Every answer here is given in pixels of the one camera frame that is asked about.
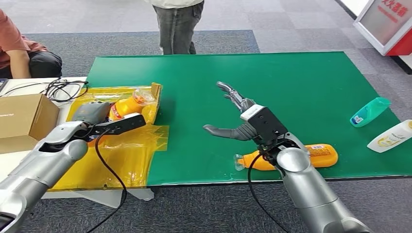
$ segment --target gray carpet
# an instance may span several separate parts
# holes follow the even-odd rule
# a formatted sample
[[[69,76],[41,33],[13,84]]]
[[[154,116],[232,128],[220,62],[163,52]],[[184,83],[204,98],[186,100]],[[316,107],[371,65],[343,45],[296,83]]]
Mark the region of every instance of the gray carpet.
[[[62,56],[66,77],[86,76],[97,55],[160,54],[157,33],[30,34],[28,37]],[[195,42],[199,53],[259,52],[253,33],[248,30],[197,32]],[[375,88],[382,91],[385,87]],[[411,232],[411,179],[330,185],[347,207],[376,233]],[[170,187],[154,191],[155,199],[149,202],[129,197],[123,208],[95,232],[282,232],[260,210],[245,185]],[[262,203],[291,233],[308,232],[282,184],[256,185],[256,191]],[[85,199],[41,200],[21,232],[81,233],[111,211]]]
[[[26,34],[63,59],[63,76],[87,76],[94,58],[106,55],[161,55],[158,32]],[[252,30],[197,31],[198,53],[259,53]]]

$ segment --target white shampoo bottle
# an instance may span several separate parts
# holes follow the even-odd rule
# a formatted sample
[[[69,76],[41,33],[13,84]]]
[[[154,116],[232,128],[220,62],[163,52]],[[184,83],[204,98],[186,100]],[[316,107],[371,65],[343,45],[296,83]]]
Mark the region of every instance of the white shampoo bottle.
[[[382,153],[396,147],[412,137],[412,120],[405,120],[381,135],[377,136],[368,144],[368,148]]]

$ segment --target person's arm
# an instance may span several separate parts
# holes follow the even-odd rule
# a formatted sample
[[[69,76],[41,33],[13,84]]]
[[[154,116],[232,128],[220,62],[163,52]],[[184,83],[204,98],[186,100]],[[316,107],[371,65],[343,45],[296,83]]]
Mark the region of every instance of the person's arm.
[[[29,62],[30,58],[26,50],[10,50],[6,52],[10,57],[10,70],[13,79],[31,78]]]

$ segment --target brown cardboard box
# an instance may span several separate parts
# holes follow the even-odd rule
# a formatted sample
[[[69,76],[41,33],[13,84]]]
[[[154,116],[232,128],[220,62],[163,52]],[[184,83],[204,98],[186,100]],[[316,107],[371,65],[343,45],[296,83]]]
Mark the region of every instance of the brown cardboard box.
[[[56,126],[59,108],[43,94],[0,98],[0,153],[31,150]]]

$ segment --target robotic arm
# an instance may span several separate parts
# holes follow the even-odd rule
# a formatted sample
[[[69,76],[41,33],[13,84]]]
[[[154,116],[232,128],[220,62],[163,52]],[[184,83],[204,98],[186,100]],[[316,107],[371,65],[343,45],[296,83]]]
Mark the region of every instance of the robotic arm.
[[[0,233],[17,232],[27,214],[47,189],[87,152],[87,142],[101,134],[118,135],[144,126],[143,115],[104,122],[110,103],[82,105],[75,114],[77,121],[54,128],[20,164],[0,182]]]
[[[372,233],[356,219],[321,174],[312,166],[309,152],[267,108],[246,99],[231,86],[218,82],[225,97],[240,110],[245,122],[236,129],[204,129],[218,137],[253,140],[260,155],[281,173],[294,205],[312,233]]]

